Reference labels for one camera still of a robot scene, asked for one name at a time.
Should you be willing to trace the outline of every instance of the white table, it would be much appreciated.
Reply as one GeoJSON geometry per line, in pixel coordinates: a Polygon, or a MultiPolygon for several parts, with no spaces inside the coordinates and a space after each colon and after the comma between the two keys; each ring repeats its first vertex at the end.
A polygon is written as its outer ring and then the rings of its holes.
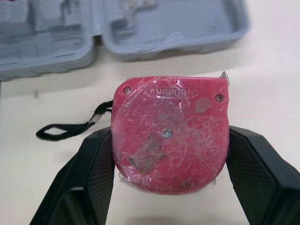
{"type": "MultiPolygon", "coordinates": [[[[0,105],[0,224],[29,224],[60,168],[83,139],[109,126],[61,142],[43,142],[35,132],[50,123],[86,121],[130,77],[218,77],[227,70],[231,125],[264,135],[300,170],[300,1],[249,0],[252,29],[233,48],[122,63],[105,48],[90,68],[68,74],[4,82],[0,105]]],[[[216,186],[186,196],[141,193],[115,179],[108,225],[247,225],[223,169],[216,186]]]]}

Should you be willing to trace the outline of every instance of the clamp jaw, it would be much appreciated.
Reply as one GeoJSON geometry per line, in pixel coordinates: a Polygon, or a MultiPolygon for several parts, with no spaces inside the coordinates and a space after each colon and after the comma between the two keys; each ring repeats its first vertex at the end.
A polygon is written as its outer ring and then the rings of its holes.
{"type": "MultiPolygon", "coordinates": [[[[261,135],[230,127],[227,168],[250,225],[300,224],[300,173],[261,135]]],[[[30,225],[104,225],[113,190],[110,127],[59,171],[30,225]]]]}

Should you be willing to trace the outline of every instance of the black rubber grip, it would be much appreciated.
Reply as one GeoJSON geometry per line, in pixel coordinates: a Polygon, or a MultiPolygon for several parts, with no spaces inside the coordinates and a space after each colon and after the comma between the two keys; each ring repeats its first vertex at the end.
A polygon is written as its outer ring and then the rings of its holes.
{"type": "Polygon", "coordinates": [[[230,127],[227,168],[250,225],[300,225],[300,174],[263,136],[230,127]]]}

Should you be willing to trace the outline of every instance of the clear plastic film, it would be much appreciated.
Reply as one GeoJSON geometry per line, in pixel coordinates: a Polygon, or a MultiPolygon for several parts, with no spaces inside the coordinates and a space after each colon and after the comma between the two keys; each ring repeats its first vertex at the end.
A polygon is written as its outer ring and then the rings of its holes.
{"type": "Polygon", "coordinates": [[[113,156],[122,182],[166,195],[213,182],[229,145],[224,78],[134,78],[116,91],[113,156]]]}

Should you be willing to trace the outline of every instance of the plastic tray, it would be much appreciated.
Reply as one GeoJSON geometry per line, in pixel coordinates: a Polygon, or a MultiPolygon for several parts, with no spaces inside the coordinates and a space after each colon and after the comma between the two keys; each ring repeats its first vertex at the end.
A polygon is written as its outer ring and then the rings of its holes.
{"type": "Polygon", "coordinates": [[[0,80],[86,67],[97,35],[138,60],[222,50],[247,30],[243,0],[0,0],[0,80]]]}

